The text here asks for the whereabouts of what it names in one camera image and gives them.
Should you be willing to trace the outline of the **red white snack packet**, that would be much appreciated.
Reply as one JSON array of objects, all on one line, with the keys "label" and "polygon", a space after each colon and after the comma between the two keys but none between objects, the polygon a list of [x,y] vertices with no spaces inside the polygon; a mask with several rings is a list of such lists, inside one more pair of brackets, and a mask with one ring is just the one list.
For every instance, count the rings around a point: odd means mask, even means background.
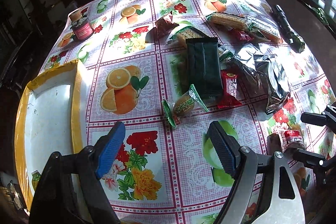
[{"label": "red white snack packet", "polygon": [[300,130],[282,130],[280,133],[282,151],[288,149],[305,149],[305,143]]}]

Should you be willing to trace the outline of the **red small snack packet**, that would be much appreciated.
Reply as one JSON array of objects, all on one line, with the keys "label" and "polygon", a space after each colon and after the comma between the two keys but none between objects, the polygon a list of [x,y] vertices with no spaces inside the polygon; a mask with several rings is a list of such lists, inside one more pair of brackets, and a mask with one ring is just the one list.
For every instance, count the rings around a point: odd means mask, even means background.
[{"label": "red small snack packet", "polygon": [[223,84],[223,96],[217,104],[218,108],[241,106],[242,103],[236,98],[238,88],[237,75],[227,70],[221,70],[220,74]]}]

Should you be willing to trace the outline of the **green-ended round candy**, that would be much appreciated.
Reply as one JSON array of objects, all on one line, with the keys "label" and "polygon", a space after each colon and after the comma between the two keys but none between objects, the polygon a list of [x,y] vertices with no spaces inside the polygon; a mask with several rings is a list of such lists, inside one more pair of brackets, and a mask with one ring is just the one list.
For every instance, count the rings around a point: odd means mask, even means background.
[{"label": "green-ended round candy", "polygon": [[200,107],[206,113],[209,111],[194,84],[191,84],[188,91],[174,102],[162,100],[161,104],[165,118],[172,129],[177,129],[178,125],[181,124],[181,119],[190,116],[196,107]]}]

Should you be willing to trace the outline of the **silver foil snack bag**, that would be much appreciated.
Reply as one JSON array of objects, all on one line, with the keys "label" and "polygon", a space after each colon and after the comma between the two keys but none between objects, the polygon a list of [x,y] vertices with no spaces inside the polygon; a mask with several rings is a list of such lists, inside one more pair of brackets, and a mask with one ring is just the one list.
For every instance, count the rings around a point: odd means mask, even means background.
[{"label": "silver foil snack bag", "polygon": [[267,95],[265,113],[279,111],[290,97],[288,77],[275,53],[263,53],[251,43],[234,54],[234,63],[244,73],[254,90],[262,89]]}]

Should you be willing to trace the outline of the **dark green snack pack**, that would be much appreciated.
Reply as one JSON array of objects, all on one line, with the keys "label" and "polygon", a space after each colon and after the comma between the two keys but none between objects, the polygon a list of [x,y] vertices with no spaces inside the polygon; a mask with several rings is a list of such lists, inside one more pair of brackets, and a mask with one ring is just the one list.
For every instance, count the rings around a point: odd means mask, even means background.
[{"label": "dark green snack pack", "polygon": [[189,38],[187,45],[187,79],[202,99],[223,95],[218,39]]}]

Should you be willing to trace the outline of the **orange cracker pack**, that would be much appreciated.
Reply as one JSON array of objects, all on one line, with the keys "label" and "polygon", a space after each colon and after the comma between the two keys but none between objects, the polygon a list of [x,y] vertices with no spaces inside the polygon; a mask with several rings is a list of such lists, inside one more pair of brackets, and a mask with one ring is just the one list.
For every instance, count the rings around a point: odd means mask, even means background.
[{"label": "orange cracker pack", "polygon": [[278,28],[270,23],[269,20],[262,20],[255,16],[246,17],[246,24],[250,33],[254,34],[259,39],[269,40],[274,43],[280,43],[282,41]]}]

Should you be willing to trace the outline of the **dark red foil snack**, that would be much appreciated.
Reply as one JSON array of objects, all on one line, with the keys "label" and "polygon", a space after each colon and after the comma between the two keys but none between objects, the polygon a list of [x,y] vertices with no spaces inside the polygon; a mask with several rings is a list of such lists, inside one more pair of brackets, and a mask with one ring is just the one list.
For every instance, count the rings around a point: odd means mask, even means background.
[{"label": "dark red foil snack", "polygon": [[169,12],[164,16],[161,16],[155,22],[156,36],[158,39],[163,38],[169,34],[173,29],[179,26],[178,23],[173,22],[173,13]]}]

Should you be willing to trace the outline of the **green cracker pack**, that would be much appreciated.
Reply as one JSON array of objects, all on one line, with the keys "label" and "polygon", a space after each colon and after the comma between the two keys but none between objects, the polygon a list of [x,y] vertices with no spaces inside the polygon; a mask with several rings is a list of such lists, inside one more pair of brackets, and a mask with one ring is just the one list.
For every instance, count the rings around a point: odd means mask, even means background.
[{"label": "green cracker pack", "polygon": [[183,24],[174,28],[166,39],[167,45],[187,48],[187,39],[204,38],[207,35],[196,29],[192,25]]}]

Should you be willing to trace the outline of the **green wafer pack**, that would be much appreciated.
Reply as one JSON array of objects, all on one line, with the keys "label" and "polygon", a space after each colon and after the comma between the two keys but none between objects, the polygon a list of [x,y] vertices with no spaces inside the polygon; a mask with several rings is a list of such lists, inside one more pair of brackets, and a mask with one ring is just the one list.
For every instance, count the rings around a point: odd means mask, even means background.
[{"label": "green wafer pack", "polygon": [[244,16],[227,14],[225,12],[213,12],[206,18],[209,22],[214,24],[236,28],[242,31],[250,31],[253,27],[252,20],[245,18]]}]

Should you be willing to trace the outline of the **yellow green snack packet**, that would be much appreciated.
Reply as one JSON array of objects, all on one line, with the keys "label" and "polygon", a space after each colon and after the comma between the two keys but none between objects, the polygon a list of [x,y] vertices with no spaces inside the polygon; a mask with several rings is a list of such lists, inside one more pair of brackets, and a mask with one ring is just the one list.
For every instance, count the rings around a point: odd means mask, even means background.
[{"label": "yellow green snack packet", "polygon": [[33,189],[36,190],[38,182],[41,178],[41,174],[38,170],[35,170],[33,171],[31,175],[32,175],[32,186],[33,186]]}]

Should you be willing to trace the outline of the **yellow-taped white box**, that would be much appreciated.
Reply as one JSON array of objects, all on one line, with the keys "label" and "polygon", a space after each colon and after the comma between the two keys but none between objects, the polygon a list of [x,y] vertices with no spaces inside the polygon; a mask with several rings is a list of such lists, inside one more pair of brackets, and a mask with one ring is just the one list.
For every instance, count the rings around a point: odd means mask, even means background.
[{"label": "yellow-taped white box", "polygon": [[48,69],[30,81],[17,111],[14,155],[27,207],[35,189],[33,172],[42,172],[54,151],[78,153],[84,147],[88,71],[79,59]]}]

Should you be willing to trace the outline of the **green snack by flashlight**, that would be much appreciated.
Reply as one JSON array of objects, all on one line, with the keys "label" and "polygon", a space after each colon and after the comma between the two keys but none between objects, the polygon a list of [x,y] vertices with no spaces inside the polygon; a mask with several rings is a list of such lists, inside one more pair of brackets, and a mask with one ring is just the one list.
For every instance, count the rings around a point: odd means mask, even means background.
[{"label": "green snack by flashlight", "polygon": [[304,39],[293,32],[288,33],[288,44],[296,53],[301,53],[305,50],[306,44]]}]

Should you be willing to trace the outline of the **floral fruit tablecloth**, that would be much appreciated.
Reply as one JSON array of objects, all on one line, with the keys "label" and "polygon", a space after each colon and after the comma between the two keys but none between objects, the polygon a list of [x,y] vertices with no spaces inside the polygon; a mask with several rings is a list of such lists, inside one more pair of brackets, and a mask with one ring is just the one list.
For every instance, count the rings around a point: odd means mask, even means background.
[{"label": "floral fruit tablecloth", "polygon": [[265,0],[96,0],[23,92],[31,223],[335,223],[335,94]]}]

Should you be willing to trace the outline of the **black flashlight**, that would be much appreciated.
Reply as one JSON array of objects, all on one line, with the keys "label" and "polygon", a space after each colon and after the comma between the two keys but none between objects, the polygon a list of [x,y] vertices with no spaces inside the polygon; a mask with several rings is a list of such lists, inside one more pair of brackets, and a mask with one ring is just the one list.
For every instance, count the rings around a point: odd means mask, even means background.
[{"label": "black flashlight", "polygon": [[288,22],[285,12],[279,5],[274,5],[272,7],[272,11],[273,11],[273,18],[278,24],[280,33],[286,39],[286,41],[288,42],[291,41],[293,39],[292,35],[293,30]]}]

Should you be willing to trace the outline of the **small red candy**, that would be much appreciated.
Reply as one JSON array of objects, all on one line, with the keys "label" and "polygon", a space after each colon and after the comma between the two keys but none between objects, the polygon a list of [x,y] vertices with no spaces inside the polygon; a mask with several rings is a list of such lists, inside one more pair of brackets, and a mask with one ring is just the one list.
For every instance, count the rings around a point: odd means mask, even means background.
[{"label": "small red candy", "polygon": [[253,36],[250,36],[246,32],[238,30],[236,28],[232,28],[228,32],[235,40],[239,42],[251,42],[254,40]]}]

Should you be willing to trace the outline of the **red-labelled dark jar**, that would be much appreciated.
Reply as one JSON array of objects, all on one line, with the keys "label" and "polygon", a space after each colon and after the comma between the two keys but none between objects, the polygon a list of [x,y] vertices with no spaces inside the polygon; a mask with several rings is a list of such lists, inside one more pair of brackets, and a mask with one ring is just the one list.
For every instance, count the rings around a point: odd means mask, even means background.
[{"label": "red-labelled dark jar", "polygon": [[79,41],[84,41],[93,35],[93,28],[88,20],[87,8],[77,10],[69,15],[71,30]]}]

